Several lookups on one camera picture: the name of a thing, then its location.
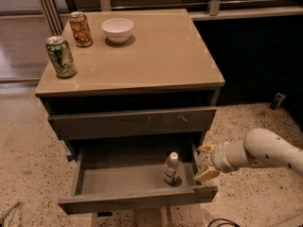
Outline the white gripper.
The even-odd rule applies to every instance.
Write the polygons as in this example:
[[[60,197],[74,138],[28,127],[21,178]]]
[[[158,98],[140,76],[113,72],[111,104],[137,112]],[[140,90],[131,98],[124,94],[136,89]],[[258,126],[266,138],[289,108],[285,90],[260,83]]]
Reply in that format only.
[[[214,144],[209,144],[197,147],[199,152],[207,154],[211,153],[210,161],[212,166],[201,166],[198,172],[194,175],[194,180],[196,182],[205,182],[214,179],[220,175],[220,172],[229,173],[236,171],[227,158],[228,145],[228,142],[223,142],[216,146]]]

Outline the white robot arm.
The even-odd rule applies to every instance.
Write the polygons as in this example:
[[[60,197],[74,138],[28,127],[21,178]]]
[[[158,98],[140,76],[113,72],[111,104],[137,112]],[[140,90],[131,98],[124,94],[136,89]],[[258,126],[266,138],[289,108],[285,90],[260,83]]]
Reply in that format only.
[[[209,162],[194,176],[197,182],[216,178],[242,167],[261,168],[282,166],[303,176],[303,150],[266,129],[253,129],[238,142],[198,147],[210,155]]]

